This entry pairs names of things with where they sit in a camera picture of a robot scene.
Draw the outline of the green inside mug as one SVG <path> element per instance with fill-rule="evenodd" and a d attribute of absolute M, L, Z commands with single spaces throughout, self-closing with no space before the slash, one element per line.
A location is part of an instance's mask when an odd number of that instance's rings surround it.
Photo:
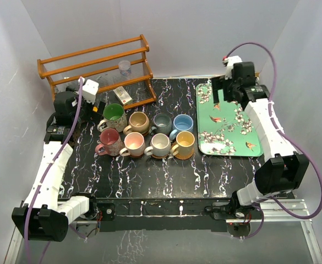
<path fill-rule="evenodd" d="M 119 133 L 127 126 L 127 117 L 121 104 L 108 104 L 103 110 L 103 119 L 97 125 L 97 130 L 102 132 L 106 128 L 114 128 Z"/>

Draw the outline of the woven rattan coaster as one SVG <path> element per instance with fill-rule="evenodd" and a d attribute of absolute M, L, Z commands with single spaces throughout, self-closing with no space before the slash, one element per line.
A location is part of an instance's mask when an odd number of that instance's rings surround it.
<path fill-rule="evenodd" d="M 187 156 L 182 156 L 182 155 L 175 155 L 175 158 L 179 159 L 179 160 L 188 160 L 193 156 L 193 154 L 191 155 L 187 155 Z"/>
<path fill-rule="evenodd" d="M 169 154 L 164 155 L 164 156 L 151 155 L 151 157 L 156 158 L 156 159 L 163 159 L 163 158 L 166 158 L 166 157 L 168 157 L 168 156 L 169 156 Z"/>

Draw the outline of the brown stoneware mug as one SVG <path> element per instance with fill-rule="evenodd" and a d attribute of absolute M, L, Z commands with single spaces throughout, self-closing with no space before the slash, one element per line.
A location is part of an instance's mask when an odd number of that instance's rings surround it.
<path fill-rule="evenodd" d="M 147 134 L 150 129 L 150 119 L 143 112 L 134 112 L 129 117 L 129 124 L 123 129 L 123 134 L 128 135 L 132 132 Z"/>

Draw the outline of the pink halloween mug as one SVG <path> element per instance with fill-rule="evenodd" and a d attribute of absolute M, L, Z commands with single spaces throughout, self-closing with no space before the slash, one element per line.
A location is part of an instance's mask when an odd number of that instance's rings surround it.
<path fill-rule="evenodd" d="M 124 142 L 119 132 L 114 128 L 106 128 L 100 134 L 100 143 L 95 147 L 95 153 L 99 156 L 118 156 Z"/>

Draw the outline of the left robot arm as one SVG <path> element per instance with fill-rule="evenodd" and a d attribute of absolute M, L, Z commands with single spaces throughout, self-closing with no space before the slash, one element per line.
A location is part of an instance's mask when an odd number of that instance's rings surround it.
<path fill-rule="evenodd" d="M 61 182 L 73 153 L 73 133 L 81 123 L 95 116 L 96 94 L 96 88 L 83 86 L 79 92 L 68 90 L 55 96 L 36 179 L 23 204 L 12 212 L 12 220 L 25 241 L 62 241 L 77 218 L 97 216 L 98 205 L 92 194 L 79 192 L 58 203 Z"/>

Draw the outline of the yellow mug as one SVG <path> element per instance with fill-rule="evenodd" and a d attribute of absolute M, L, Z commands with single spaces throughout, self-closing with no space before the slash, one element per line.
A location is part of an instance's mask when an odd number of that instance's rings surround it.
<path fill-rule="evenodd" d="M 191 132 L 181 131 L 172 145 L 171 155 L 187 156 L 194 153 L 195 137 Z"/>

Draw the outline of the pale pink mug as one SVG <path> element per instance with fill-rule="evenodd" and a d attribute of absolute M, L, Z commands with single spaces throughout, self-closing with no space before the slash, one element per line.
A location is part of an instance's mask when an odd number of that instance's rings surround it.
<path fill-rule="evenodd" d="M 145 149 L 146 146 L 143 135 L 138 132 L 132 132 L 125 137 L 124 148 L 120 150 L 119 154 L 123 157 L 140 157 L 144 154 Z"/>

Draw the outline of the white cream mug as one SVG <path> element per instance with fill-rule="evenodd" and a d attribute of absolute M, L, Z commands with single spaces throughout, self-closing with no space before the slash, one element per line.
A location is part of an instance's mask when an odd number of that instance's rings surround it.
<path fill-rule="evenodd" d="M 156 134 L 150 141 L 150 146 L 144 150 L 144 154 L 147 156 L 156 155 L 164 156 L 170 153 L 171 142 L 167 135 Z"/>

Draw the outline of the blue mug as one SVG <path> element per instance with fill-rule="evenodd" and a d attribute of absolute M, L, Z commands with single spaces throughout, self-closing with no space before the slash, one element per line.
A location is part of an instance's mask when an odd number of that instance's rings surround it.
<path fill-rule="evenodd" d="M 170 132 L 169 138 L 171 141 L 176 139 L 176 136 L 181 131 L 193 132 L 194 122 L 193 119 L 186 114 L 177 115 L 172 124 L 172 131 Z"/>

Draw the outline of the grey mug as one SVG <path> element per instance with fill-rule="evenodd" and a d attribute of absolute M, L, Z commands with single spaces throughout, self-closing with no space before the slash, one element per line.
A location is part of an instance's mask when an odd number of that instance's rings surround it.
<path fill-rule="evenodd" d="M 152 126 L 149 130 L 150 135 L 165 134 L 169 135 L 172 130 L 172 119 L 165 113 L 159 113 L 152 118 Z"/>

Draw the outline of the green floral tray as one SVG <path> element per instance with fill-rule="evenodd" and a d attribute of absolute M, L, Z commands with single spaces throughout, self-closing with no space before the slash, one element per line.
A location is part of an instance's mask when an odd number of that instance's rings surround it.
<path fill-rule="evenodd" d="M 259 157 L 263 149 L 251 120 L 237 102 L 226 102 L 218 91 L 213 100 L 210 83 L 196 87 L 199 150 L 206 155 Z"/>

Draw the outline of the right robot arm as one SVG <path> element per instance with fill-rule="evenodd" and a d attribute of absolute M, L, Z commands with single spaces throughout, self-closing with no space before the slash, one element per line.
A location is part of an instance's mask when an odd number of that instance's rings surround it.
<path fill-rule="evenodd" d="M 297 189 L 309 166 L 304 154 L 282 136 L 282 128 L 273 125 L 275 119 L 269 91 L 256 83 L 253 62 L 243 62 L 239 56 L 223 60 L 226 73 L 211 79 L 214 102 L 223 91 L 227 102 L 238 102 L 249 117 L 263 148 L 265 163 L 255 172 L 253 181 L 233 192 L 226 205 L 206 207 L 209 213 L 225 213 L 243 218 L 263 199 Z"/>

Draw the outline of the orange wooden shelf rack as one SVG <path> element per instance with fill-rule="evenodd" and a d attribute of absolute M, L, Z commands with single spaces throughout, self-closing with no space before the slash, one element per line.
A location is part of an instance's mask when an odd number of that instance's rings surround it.
<path fill-rule="evenodd" d="M 64 55 L 37 60 L 37 71 L 41 79 L 49 83 L 52 98 L 66 88 L 77 88 L 82 76 L 99 83 L 98 93 L 109 92 L 119 86 L 129 89 L 133 103 L 125 109 L 139 107 L 156 101 L 151 86 L 153 73 L 146 53 L 149 43 L 143 34 L 97 47 L 83 49 Z M 118 63 L 131 62 L 131 74 L 119 72 Z"/>

